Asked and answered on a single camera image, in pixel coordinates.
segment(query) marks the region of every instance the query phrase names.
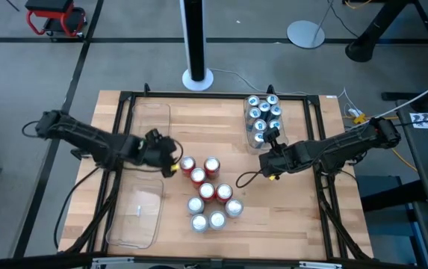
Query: yellow connector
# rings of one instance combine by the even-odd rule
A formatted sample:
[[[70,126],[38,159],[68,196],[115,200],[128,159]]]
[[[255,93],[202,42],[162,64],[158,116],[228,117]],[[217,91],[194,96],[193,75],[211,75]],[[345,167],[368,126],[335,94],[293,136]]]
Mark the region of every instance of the yellow connector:
[[[359,116],[357,116],[353,120],[353,123],[355,123],[355,124],[360,124],[360,123],[365,123],[365,122],[366,122],[366,116],[363,113],[361,113]]]
[[[179,164],[174,164],[173,166],[170,167],[171,171],[177,171],[181,168],[181,166]]]

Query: rolling stool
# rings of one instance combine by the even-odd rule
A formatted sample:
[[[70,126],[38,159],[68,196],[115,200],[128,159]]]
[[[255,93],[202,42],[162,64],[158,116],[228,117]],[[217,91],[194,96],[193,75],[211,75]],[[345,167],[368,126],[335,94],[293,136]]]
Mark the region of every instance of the rolling stool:
[[[68,37],[83,37],[82,26],[87,24],[86,13],[80,7],[74,7],[74,0],[28,0],[26,21],[34,33],[46,33],[52,37],[55,32],[64,32]],[[41,31],[31,22],[31,14],[48,18]]]

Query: white round base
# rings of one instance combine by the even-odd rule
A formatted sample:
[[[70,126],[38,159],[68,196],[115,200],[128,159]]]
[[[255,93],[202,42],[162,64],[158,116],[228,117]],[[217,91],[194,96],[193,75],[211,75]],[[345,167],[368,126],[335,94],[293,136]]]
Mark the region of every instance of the white round base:
[[[192,91],[203,91],[207,90],[212,83],[214,83],[214,74],[212,74],[212,71],[210,71],[209,68],[205,71],[205,78],[203,81],[193,81],[190,78],[189,70],[185,70],[184,74],[182,75],[182,83],[184,83],[184,86]]]
[[[315,37],[318,25],[309,21],[298,21],[287,28],[287,37],[295,45],[304,49],[314,49],[325,41],[325,32],[322,28]]]

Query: gray floor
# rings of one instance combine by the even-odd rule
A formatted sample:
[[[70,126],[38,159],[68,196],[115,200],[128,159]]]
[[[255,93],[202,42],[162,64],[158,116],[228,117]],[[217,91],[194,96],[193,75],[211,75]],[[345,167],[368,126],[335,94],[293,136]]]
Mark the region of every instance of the gray floor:
[[[36,37],[25,23],[25,1],[13,3],[22,12],[0,0],[0,37]],[[92,16],[95,0],[76,3]],[[381,4],[369,4],[351,10],[339,0],[335,2],[338,15],[358,34],[380,8]],[[284,38],[291,22],[318,21],[325,9],[323,0],[275,0],[274,4],[265,0],[207,0],[207,36]],[[36,23],[41,26],[42,20]],[[323,28],[328,38],[352,38],[332,14]],[[181,36],[179,2],[175,0],[105,1],[94,33],[94,37]],[[408,6],[385,37],[428,36],[416,10]],[[39,119],[43,111],[61,106],[80,49],[81,44],[0,44],[0,166],[4,169],[0,175],[0,258],[12,254],[48,146],[46,141],[21,136],[21,126]],[[428,46],[377,46],[373,60],[364,64],[348,59],[344,45],[304,50],[289,44],[208,44],[207,55],[209,67],[239,72],[261,89],[273,84],[282,92],[336,95],[345,87],[367,115],[394,107],[393,102],[380,99],[382,91],[420,92],[428,88]],[[148,82],[153,90],[186,91],[181,83],[185,68],[182,44],[92,44],[70,113],[89,122],[99,90],[140,90]],[[214,77],[211,92],[252,92],[232,74],[216,72]],[[61,143],[27,255],[55,252],[55,218],[78,169],[70,148]],[[412,162],[405,141],[398,151]],[[418,178],[392,152],[379,150],[370,151],[356,173],[401,176],[404,182]],[[372,239],[373,249],[383,249],[390,239]],[[391,258],[394,254],[388,254],[384,259],[394,262],[403,255]]]

